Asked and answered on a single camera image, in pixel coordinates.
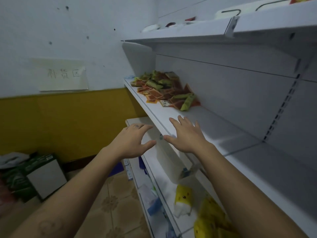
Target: forearm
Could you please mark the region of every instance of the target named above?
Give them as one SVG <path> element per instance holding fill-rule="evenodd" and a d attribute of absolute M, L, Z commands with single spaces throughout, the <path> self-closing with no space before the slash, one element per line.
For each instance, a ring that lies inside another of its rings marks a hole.
<path fill-rule="evenodd" d="M 103 148 L 73 179 L 50 197 L 11 236 L 73 237 L 119 159 Z"/>
<path fill-rule="evenodd" d="M 195 155 L 203 164 L 230 219 L 243 237 L 307 237 L 212 144 L 204 144 Z"/>

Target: hand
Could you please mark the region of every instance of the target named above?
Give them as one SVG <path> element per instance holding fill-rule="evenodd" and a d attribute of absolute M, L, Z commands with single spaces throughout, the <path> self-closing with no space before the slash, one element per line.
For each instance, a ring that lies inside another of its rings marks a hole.
<path fill-rule="evenodd" d="M 187 117 L 182 118 L 179 115 L 178 120 L 179 122 L 170 118 L 170 122 L 176 129 L 177 138 L 164 135 L 164 139 L 174 145 L 175 148 L 184 153 L 195 154 L 197 149 L 201 148 L 203 145 L 210 144 L 205 139 L 197 121 L 194 126 Z"/>
<path fill-rule="evenodd" d="M 155 140 L 141 144 L 144 134 L 153 128 L 152 125 L 134 123 L 124 128 L 117 137 L 107 146 L 119 159 L 135 158 L 143 155 L 148 149 L 156 145 Z"/>

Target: yellow wall paint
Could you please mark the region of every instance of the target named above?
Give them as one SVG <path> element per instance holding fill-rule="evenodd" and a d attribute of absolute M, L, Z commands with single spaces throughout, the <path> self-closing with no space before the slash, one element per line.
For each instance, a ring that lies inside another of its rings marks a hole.
<path fill-rule="evenodd" d="M 55 152 L 63 162 L 94 155 L 146 116 L 126 88 L 0 99 L 0 155 Z"/>

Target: pile of snack packets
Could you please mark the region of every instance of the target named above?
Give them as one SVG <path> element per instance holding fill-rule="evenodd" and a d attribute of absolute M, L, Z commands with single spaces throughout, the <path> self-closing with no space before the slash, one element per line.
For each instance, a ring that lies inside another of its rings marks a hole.
<path fill-rule="evenodd" d="M 174 72 L 153 71 L 135 77 L 131 86 L 138 87 L 138 93 L 146 96 L 147 103 L 161 103 L 163 107 L 174 107 L 180 111 L 187 111 L 190 107 L 200 106 L 196 95 L 186 84 L 184 89 L 179 76 Z"/>

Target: left hand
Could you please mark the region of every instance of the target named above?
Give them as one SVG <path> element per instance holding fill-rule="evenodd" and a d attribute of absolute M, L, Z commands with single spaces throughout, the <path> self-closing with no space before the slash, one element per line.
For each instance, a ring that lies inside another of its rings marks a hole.
<path fill-rule="evenodd" d="M 134 123 L 124 128 L 117 137 L 107 146 L 119 159 L 135 158 L 143 155 L 147 150 L 156 145 L 155 140 L 141 144 L 144 134 L 153 128 L 153 125 Z"/>

